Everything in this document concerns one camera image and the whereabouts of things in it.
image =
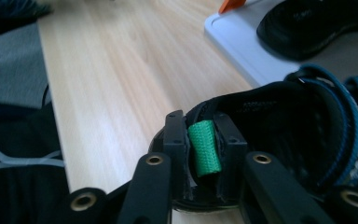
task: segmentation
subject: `wooden surface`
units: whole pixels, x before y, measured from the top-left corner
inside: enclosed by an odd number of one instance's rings
[[[45,0],[39,20],[71,190],[131,179],[165,116],[250,89],[204,35],[221,0]],[[173,213],[173,223],[242,223]]]

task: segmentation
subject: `gray carpet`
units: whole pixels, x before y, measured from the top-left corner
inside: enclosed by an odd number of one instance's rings
[[[39,108],[47,85],[37,23],[0,35],[0,103]]]

